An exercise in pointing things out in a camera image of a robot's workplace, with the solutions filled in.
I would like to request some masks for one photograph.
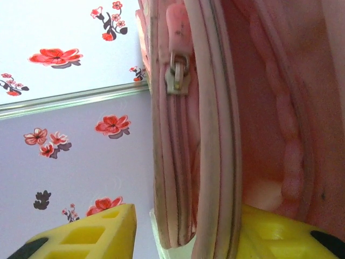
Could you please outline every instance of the pink bag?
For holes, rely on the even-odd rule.
[[[317,20],[324,19],[321,4],[139,4],[136,16],[152,95],[161,245],[176,248],[196,235],[192,258],[234,258],[242,201],[343,235],[338,228],[345,221],[339,208],[345,202],[340,193],[345,141],[335,90],[339,85],[337,79],[328,85],[328,93],[337,97],[328,103],[331,118],[320,103],[327,93],[320,80],[336,78],[335,72],[328,63],[313,64],[315,71],[306,66],[315,53],[311,45],[323,44],[327,35]],[[303,10],[309,16],[301,22],[296,15]],[[325,42],[315,61],[332,59]],[[332,168],[333,175],[320,173]],[[341,179],[331,187],[334,176]],[[325,209],[337,214],[330,216]]]

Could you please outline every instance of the pink flower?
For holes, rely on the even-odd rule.
[[[46,156],[48,158],[53,153],[54,153],[54,146],[52,143],[49,143],[46,146],[40,146],[39,147],[39,154],[40,155]]]
[[[120,1],[116,1],[113,3],[113,8],[114,9],[117,9],[117,10],[120,10],[122,8],[122,4]]]
[[[20,95],[20,93],[17,93],[17,92],[11,92],[11,91],[9,91],[9,92],[6,92],[9,96],[19,96]]]
[[[106,209],[110,209],[110,208],[116,207],[116,206],[121,205],[121,204],[122,204],[122,197],[121,196],[117,197],[113,201],[111,201],[111,199],[108,197],[103,198],[103,199],[98,199],[95,202],[95,206],[91,206],[88,209],[86,216],[91,216],[93,214],[96,214],[98,212],[102,212]]]
[[[27,143],[28,145],[43,145],[45,143],[45,141],[47,140],[47,134],[48,131],[47,129],[40,129],[40,128],[35,128],[33,133],[29,133],[29,134],[25,134],[24,138],[25,138],[25,143]]]
[[[112,15],[112,20],[113,21],[118,21],[118,20],[120,20],[121,19],[121,17],[120,17],[120,15],[118,15],[118,14],[116,14],[116,15]]]
[[[103,10],[103,7],[98,7],[97,9],[93,9],[92,11],[91,11],[91,16],[92,16],[92,18],[96,18],[98,15],[100,15],[101,13],[102,13],[102,10]]]
[[[116,26],[119,27],[119,28],[124,27],[125,26],[125,21],[118,21]]]
[[[11,77],[12,77],[12,75],[7,74],[7,73],[1,74],[1,76],[2,76],[3,78],[11,78]]]
[[[112,40],[114,40],[113,35],[111,35],[110,33],[103,33],[102,38],[107,42],[111,42]]]
[[[78,54],[78,49],[71,49],[65,52],[61,49],[41,49],[39,52],[40,54],[34,54],[30,57],[29,61],[51,66],[64,65],[68,62],[77,61],[83,57],[83,55]]]
[[[121,130],[125,130],[130,125],[130,121],[127,121],[127,119],[127,115],[119,119],[115,115],[104,116],[103,121],[100,121],[95,129],[103,133],[103,135],[118,134]]]
[[[68,138],[66,135],[60,135],[58,131],[55,132],[55,134],[50,134],[50,139],[55,145],[59,144],[66,144],[68,141]]]

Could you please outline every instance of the zipper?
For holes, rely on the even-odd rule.
[[[179,247],[187,244],[194,236],[188,138],[188,90],[191,84],[190,57],[193,53],[193,44],[184,4],[169,5],[166,19],[170,63],[165,66],[164,79],[167,89],[168,128],[173,155],[178,222],[177,236],[174,240],[170,239],[170,242],[172,247]]]

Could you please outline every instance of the floral wallpaper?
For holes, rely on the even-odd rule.
[[[4,258],[37,233],[133,203],[133,258],[158,259],[149,217],[153,143],[148,91],[6,119],[0,132]]]
[[[0,105],[145,80],[138,8],[131,0],[1,1],[8,22],[0,31],[11,40],[0,52]]]

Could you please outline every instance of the metal zipper pull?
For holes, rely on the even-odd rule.
[[[193,42],[187,10],[184,4],[172,4],[167,8],[170,66],[165,73],[168,94],[188,94],[190,56]]]

